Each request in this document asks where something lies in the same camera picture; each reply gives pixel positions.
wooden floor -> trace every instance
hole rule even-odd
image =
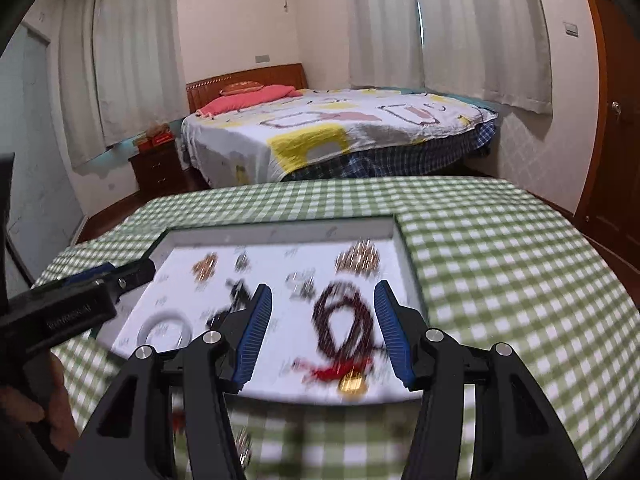
[[[198,170],[189,168],[184,172],[187,185],[184,189],[178,189],[174,194],[189,193],[191,191],[203,191],[209,189],[207,184]],[[123,198],[119,202],[103,209],[97,215],[92,216],[86,222],[84,229],[78,237],[78,243],[93,240],[98,236],[102,236],[106,232],[112,230],[116,225],[120,224],[126,217],[131,216],[138,209],[148,202],[139,192]]]
[[[179,192],[191,192],[191,191],[201,191],[204,189],[209,189],[209,186],[204,181],[200,172],[195,168],[189,168],[186,172],[187,175],[187,187],[184,190],[180,190]],[[447,171],[443,171],[442,174],[462,174],[462,175],[470,175],[474,174],[471,171],[467,171],[464,167],[455,167],[453,169],[449,169]],[[139,193],[135,193],[133,195],[127,196],[125,199],[120,200],[114,205],[108,207],[107,209],[100,211],[97,215],[92,216],[87,221],[80,237],[78,238],[78,243],[85,242],[88,240],[93,240],[98,236],[105,234],[107,231],[110,231],[116,225],[120,224],[126,217],[133,214],[137,209],[145,205],[148,202]],[[547,202],[551,207],[557,209],[562,215],[569,216],[571,215],[562,210],[562,208],[558,208]],[[636,305],[640,308],[640,271],[630,266],[624,260],[620,259],[614,253],[609,251],[607,248],[603,247],[599,243],[594,240],[588,239],[591,245],[600,253],[600,255],[607,262],[609,267],[616,273],[618,279],[625,286],[629,295],[633,298]]]

metal ring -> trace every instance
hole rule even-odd
[[[439,343],[444,339],[444,334],[437,328],[430,328],[424,335],[432,343]]]
[[[511,348],[511,346],[507,345],[507,343],[498,343],[495,346],[495,351],[498,352],[498,354],[504,356],[504,357],[508,357],[513,353],[513,348]]]
[[[153,348],[151,348],[151,346],[148,346],[148,345],[140,346],[136,350],[136,357],[138,359],[146,359],[150,357],[153,352],[154,350]]]
[[[205,332],[202,336],[202,340],[208,344],[213,345],[222,339],[222,334],[215,330],[210,330],[209,332]]]
[[[153,316],[148,318],[140,327],[137,339],[138,346],[146,345],[146,340],[148,339],[149,334],[151,334],[151,331],[163,321],[177,321],[182,325],[180,339],[178,340],[178,344],[174,348],[174,350],[187,346],[191,342],[191,339],[193,338],[191,332],[191,324],[182,313],[176,311],[159,312],[158,314],[154,314]]]

light switch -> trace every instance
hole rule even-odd
[[[563,22],[564,23],[564,30],[566,31],[568,36],[573,36],[574,38],[578,38],[578,26],[574,25],[573,23],[567,23],[567,22]]]

white curtain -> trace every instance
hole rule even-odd
[[[356,87],[423,86],[416,0],[353,0],[350,73]]]
[[[98,102],[107,146],[189,112],[175,0],[97,0]]]
[[[540,0],[419,1],[428,88],[552,113]]]
[[[175,0],[65,0],[60,97],[74,168],[188,114]]]
[[[94,3],[95,0],[65,0],[60,26],[60,103],[74,168],[106,150],[95,92]]]

wooden door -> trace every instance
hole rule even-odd
[[[607,117],[580,227],[640,269],[640,41],[613,0],[594,4],[604,37],[598,49],[606,51]]]

